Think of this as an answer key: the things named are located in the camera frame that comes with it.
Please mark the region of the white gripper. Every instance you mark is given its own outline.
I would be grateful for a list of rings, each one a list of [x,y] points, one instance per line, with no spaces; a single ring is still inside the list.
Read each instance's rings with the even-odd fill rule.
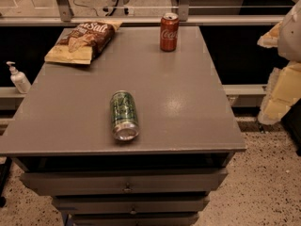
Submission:
[[[277,48],[290,62],[283,69],[274,68],[269,76],[258,121],[272,125],[289,112],[301,99],[301,0],[292,7],[282,22],[260,36],[257,44]]]

